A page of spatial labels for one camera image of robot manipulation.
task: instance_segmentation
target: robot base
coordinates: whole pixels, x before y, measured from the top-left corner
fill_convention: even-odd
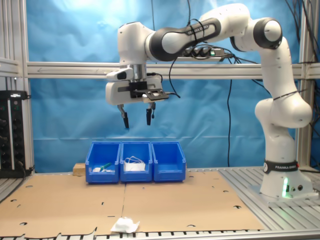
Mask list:
[[[250,186],[249,191],[263,204],[270,208],[280,207],[281,203],[317,200],[311,180],[300,170],[264,174],[262,185]]]
[[[295,198],[289,198],[289,197],[270,197],[267,195],[264,195],[260,192],[261,185],[257,186],[249,186],[248,190],[252,193],[252,195],[263,203],[268,208],[280,208],[278,204],[287,203],[288,205],[290,203],[296,202],[296,201],[304,201],[304,200],[318,200],[319,194],[317,192],[310,192],[309,194],[302,195]]]

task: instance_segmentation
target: wooden block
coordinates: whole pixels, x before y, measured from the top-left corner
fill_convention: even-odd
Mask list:
[[[73,176],[85,176],[86,165],[84,163],[76,163],[73,167]]]

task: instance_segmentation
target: aluminum frame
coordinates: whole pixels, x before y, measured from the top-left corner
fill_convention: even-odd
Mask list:
[[[26,91],[30,95],[26,1],[1,0],[0,14],[0,90]],[[29,169],[34,166],[31,100],[22,101],[22,115],[25,168]]]
[[[319,1],[311,0],[314,6],[315,35],[318,32]],[[28,57],[26,0],[0,1],[0,89],[23,90],[30,95],[29,78],[63,79],[106,79],[105,75],[119,67],[118,63],[82,63],[82,62],[30,62]],[[307,11],[311,14],[309,0],[304,0]],[[312,60],[311,42],[306,27],[305,15],[301,17],[301,62]],[[150,72],[157,72],[168,79],[170,64],[147,64]],[[307,89],[302,97],[313,104],[314,81],[320,77],[320,63],[293,64],[293,75],[299,81],[299,89]],[[215,80],[215,79],[262,79],[260,64],[185,64],[176,63],[171,71],[172,79]],[[23,101],[24,144],[27,166],[34,164],[31,101]],[[296,130],[296,157],[301,166],[310,164],[311,128],[307,126]]]
[[[315,40],[318,37],[318,24],[319,24],[319,1],[318,0],[303,0],[306,12],[309,16],[309,22],[314,23],[312,26]],[[301,14],[301,37],[300,37],[300,53],[299,62],[314,62],[315,56],[313,54],[312,43],[316,44],[314,39],[310,39],[310,35],[306,23],[306,15],[304,11]],[[315,81],[310,80],[310,65],[304,64],[302,71],[305,72],[305,78],[301,79],[298,85],[298,90],[306,90],[301,92],[302,98],[311,106],[314,105],[314,92]],[[312,128],[307,125],[303,128],[298,128],[295,131],[295,150],[296,159],[300,166],[309,166],[311,157],[311,141],[312,141]]]

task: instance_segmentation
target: green light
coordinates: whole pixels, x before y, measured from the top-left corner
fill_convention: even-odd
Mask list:
[[[287,186],[288,186],[288,178],[286,177],[283,181],[283,189],[282,189],[282,197],[285,198],[287,196]]]

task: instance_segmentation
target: metal table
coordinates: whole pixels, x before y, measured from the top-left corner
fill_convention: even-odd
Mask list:
[[[197,168],[189,172],[218,171],[235,189],[240,199],[258,217],[264,225],[264,230],[250,231],[187,231],[187,232],[137,232],[120,233],[118,235],[58,235],[46,240],[106,240],[106,239],[320,239],[320,200],[297,201],[281,203],[278,207],[267,207],[248,190],[249,186],[260,185],[263,179],[262,167],[232,167],[232,168]],[[320,174],[305,173],[314,186],[320,186]],[[20,179],[0,179],[0,200],[5,197]],[[24,240],[24,237],[4,237],[0,240]]]

